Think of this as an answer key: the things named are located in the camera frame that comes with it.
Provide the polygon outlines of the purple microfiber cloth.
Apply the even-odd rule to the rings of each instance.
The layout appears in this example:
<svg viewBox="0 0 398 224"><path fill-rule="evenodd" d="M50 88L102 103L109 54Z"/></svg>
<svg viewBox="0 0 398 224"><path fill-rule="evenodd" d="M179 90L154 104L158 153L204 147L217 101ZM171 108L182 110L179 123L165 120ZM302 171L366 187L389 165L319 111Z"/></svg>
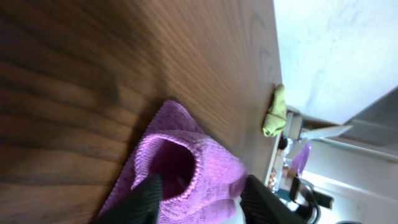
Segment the purple microfiber cloth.
<svg viewBox="0 0 398 224"><path fill-rule="evenodd" d="M162 198L132 211L131 192L159 175ZM221 223L236 214L245 165L206 135L179 103L167 100L149 123L99 212L110 223Z"/></svg>

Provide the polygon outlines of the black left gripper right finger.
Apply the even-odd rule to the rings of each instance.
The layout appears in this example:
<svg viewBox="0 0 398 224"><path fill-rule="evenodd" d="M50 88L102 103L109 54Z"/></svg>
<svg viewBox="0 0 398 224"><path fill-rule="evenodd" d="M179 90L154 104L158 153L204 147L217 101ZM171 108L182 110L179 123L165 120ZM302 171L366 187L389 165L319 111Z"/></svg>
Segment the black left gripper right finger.
<svg viewBox="0 0 398 224"><path fill-rule="evenodd" d="M246 224L306 224L254 175L246 179L240 205Z"/></svg>

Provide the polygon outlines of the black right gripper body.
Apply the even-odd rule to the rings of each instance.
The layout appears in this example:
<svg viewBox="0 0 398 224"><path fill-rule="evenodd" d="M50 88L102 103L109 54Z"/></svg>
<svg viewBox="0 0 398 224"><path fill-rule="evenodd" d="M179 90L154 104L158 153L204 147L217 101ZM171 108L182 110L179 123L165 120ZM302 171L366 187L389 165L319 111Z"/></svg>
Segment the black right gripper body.
<svg viewBox="0 0 398 224"><path fill-rule="evenodd" d="M289 198L298 205L295 214L307 223L318 223L321 217L320 207L332 209L334 198L313 190L304 179L294 177Z"/></svg>

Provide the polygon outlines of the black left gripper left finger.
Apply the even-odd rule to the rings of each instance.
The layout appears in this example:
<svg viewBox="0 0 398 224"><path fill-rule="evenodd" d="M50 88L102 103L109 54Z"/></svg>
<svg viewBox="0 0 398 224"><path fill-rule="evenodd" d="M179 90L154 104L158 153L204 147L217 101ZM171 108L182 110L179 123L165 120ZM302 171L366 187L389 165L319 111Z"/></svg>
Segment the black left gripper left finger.
<svg viewBox="0 0 398 224"><path fill-rule="evenodd" d="M92 221L92 224L156 224L162 200L162 181L152 175L137 185L114 208Z"/></svg>

